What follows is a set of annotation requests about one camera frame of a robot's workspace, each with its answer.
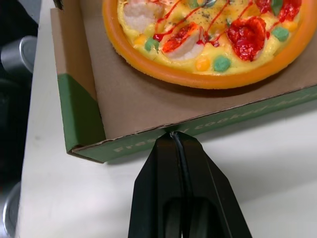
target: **cardboard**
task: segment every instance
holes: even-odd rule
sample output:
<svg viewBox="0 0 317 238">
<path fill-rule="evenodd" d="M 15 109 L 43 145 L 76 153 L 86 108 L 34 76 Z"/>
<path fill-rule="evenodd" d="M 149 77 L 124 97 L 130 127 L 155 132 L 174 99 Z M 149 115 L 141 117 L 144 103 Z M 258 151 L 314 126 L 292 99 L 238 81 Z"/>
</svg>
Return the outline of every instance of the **cardboard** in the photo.
<svg viewBox="0 0 317 238">
<path fill-rule="evenodd" d="M 294 63 L 260 83 L 230 90 L 192 89 L 161 82 L 128 65 L 107 39 L 101 10 L 102 0 L 67 0 L 63 10 L 52 9 L 65 141 L 71 154 L 105 162 L 150 148 L 166 131 L 195 135 L 317 98 L 317 35 Z M 85 107 L 78 105 L 79 97 Z M 78 122 L 79 116 L 85 120 Z"/>
</svg>

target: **green pea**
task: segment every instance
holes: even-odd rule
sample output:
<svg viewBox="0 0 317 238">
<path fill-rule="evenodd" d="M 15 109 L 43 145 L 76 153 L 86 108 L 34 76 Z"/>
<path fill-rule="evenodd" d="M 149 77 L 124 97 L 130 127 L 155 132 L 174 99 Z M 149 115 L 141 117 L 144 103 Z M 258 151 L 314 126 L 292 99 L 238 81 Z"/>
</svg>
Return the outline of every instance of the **green pea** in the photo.
<svg viewBox="0 0 317 238">
<path fill-rule="evenodd" d="M 272 0 L 271 9 L 275 16 L 278 16 L 283 6 L 283 0 Z"/>
<path fill-rule="evenodd" d="M 197 0 L 188 0 L 188 4 L 189 4 L 190 8 L 199 7 L 199 4 L 198 4 Z"/>
<path fill-rule="evenodd" d="M 150 38 L 145 42 L 144 48 L 145 48 L 147 51 L 151 51 L 152 46 L 154 46 L 155 49 L 158 50 L 158 49 L 159 49 L 159 42 L 158 42 L 157 40 L 154 40 L 152 37 L 150 37 Z"/>
<path fill-rule="evenodd" d="M 272 34 L 280 41 L 284 42 L 289 37 L 289 31 L 283 27 L 275 27 L 275 29 L 272 31 Z"/>
<path fill-rule="evenodd" d="M 213 62 L 213 69 L 216 72 L 225 72 L 231 66 L 231 60 L 225 56 L 218 56 Z"/>
</svg>

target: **toy pizza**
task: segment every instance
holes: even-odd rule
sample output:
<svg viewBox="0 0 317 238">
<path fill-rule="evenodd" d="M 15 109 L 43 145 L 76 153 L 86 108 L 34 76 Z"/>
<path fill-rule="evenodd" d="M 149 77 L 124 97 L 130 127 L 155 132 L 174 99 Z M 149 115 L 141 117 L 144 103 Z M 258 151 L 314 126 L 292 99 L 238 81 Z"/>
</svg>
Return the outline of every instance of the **toy pizza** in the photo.
<svg viewBox="0 0 317 238">
<path fill-rule="evenodd" d="M 313 37 L 316 10 L 315 0 L 104 0 L 103 6 L 108 37 L 132 66 L 198 88 L 239 87 L 279 72 Z"/>
<path fill-rule="evenodd" d="M 274 58 L 302 0 L 120 0 L 118 19 L 145 57 L 199 74 L 237 74 Z"/>
</svg>

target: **green stripe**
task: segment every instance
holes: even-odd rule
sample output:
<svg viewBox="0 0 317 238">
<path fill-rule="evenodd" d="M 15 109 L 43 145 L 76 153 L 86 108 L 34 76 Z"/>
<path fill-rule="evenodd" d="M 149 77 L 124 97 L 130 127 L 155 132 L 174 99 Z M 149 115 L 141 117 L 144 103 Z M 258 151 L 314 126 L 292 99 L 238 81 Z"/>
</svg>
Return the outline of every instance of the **green stripe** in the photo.
<svg viewBox="0 0 317 238">
<path fill-rule="evenodd" d="M 98 103 L 69 74 L 58 75 L 67 152 L 106 139 Z"/>
<path fill-rule="evenodd" d="M 74 153 L 100 162 L 106 162 L 111 159 L 151 149 L 154 146 L 155 140 L 169 131 L 182 131 L 194 136 L 226 125 L 276 112 L 313 99 L 317 99 L 317 86 L 203 118 L 190 120 L 175 126 L 126 136 L 119 140 L 109 141 L 98 146 L 76 150 Z"/>
</svg>

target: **shrimp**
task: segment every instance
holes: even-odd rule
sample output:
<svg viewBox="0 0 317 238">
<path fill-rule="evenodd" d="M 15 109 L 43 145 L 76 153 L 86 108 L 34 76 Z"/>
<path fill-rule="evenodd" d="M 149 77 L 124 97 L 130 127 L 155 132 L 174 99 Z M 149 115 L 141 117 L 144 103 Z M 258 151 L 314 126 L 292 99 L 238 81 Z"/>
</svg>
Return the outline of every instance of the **shrimp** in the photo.
<svg viewBox="0 0 317 238">
<path fill-rule="evenodd" d="M 162 47 L 163 53 L 172 60 L 195 58 L 203 49 L 203 29 L 194 22 L 179 29 L 176 34 L 163 43 Z"/>
<path fill-rule="evenodd" d="M 144 33 L 147 26 L 163 16 L 164 8 L 159 0 L 130 0 L 123 11 L 126 24 Z"/>
</svg>

